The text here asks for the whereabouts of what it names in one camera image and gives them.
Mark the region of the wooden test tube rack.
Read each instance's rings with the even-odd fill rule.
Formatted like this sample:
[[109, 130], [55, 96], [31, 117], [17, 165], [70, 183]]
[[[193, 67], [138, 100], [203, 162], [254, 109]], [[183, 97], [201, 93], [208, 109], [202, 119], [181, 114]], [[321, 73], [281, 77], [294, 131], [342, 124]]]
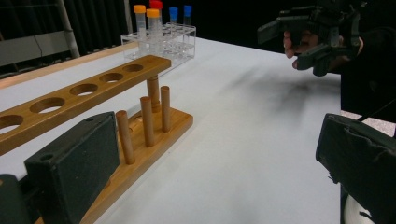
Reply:
[[[193, 124], [192, 115], [170, 106], [170, 89], [159, 74], [168, 59], [148, 55], [0, 112], [0, 156], [81, 113], [144, 82], [147, 95], [130, 116], [115, 114], [120, 165], [79, 224], [93, 224]], [[0, 174], [0, 224], [46, 224], [39, 213], [40, 189], [26, 174]]]

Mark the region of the orange cap test tube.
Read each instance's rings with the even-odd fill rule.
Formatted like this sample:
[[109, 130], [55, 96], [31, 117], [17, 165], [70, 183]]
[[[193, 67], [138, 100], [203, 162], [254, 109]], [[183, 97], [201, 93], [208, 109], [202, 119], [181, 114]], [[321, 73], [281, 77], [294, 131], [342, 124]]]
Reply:
[[143, 49], [145, 47], [143, 40], [146, 37], [146, 7], [144, 5], [134, 5], [134, 15], [139, 48]]
[[158, 54], [160, 51], [160, 13], [156, 8], [149, 8], [146, 11], [146, 15], [148, 18], [148, 30], [149, 30], [149, 50], [152, 54]]

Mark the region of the grey metal stand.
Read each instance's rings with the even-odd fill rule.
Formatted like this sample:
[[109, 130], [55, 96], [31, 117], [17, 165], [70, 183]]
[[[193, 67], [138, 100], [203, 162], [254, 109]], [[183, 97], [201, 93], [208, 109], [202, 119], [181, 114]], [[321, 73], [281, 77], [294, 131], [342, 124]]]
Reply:
[[[78, 58], [78, 45], [65, 12], [63, 1], [57, 1], [63, 29], [42, 35], [30, 35], [5, 40], [0, 36], [0, 67], [37, 60], [41, 63]], [[124, 0], [128, 33], [132, 31], [130, 0]]]

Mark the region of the blue cap test tube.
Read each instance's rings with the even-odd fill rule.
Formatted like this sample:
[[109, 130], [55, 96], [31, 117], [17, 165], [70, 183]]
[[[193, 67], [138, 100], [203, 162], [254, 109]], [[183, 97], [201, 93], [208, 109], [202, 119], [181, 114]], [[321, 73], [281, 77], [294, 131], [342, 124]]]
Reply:
[[171, 25], [171, 33], [173, 34], [176, 31], [178, 19], [178, 8], [177, 7], [170, 7], [169, 8], [169, 21]]
[[191, 26], [191, 12], [192, 12], [192, 6], [185, 5], [183, 7], [183, 25], [185, 32], [187, 32]]

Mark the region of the dark curtain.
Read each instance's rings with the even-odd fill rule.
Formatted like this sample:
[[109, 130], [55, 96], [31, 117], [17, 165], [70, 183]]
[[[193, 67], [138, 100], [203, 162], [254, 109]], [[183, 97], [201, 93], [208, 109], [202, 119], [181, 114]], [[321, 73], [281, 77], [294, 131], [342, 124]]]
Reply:
[[5, 40], [63, 29], [65, 12], [80, 55], [120, 45], [128, 32], [124, 0], [0, 0], [0, 36]]

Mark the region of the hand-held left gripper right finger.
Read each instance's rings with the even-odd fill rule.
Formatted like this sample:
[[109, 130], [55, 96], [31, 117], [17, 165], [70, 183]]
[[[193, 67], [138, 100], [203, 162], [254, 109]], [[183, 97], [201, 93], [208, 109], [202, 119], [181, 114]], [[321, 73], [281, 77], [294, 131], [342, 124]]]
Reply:
[[316, 160], [375, 224], [396, 224], [395, 138], [358, 120], [327, 114]]

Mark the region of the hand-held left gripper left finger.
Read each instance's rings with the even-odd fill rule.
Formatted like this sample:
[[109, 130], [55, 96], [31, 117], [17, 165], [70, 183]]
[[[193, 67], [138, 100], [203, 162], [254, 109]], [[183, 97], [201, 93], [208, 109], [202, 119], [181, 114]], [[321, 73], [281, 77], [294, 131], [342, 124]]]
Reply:
[[120, 165], [115, 114], [83, 121], [25, 162], [46, 224], [79, 224]]

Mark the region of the red cap test tube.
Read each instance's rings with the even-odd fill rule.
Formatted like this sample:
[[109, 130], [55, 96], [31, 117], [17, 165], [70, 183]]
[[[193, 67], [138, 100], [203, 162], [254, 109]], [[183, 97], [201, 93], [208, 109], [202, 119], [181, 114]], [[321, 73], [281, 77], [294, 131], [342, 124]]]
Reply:
[[159, 11], [160, 23], [163, 23], [163, 2], [161, 0], [149, 0], [149, 7]]

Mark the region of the clear acrylic test tube rack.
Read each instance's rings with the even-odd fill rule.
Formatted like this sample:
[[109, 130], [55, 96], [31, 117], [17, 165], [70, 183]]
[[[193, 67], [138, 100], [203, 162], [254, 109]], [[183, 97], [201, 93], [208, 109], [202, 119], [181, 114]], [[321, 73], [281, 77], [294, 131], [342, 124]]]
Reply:
[[168, 22], [155, 35], [147, 30], [144, 34], [121, 35], [120, 40], [125, 59], [136, 60], [154, 55], [170, 60], [174, 68], [194, 58], [195, 37], [194, 26]]

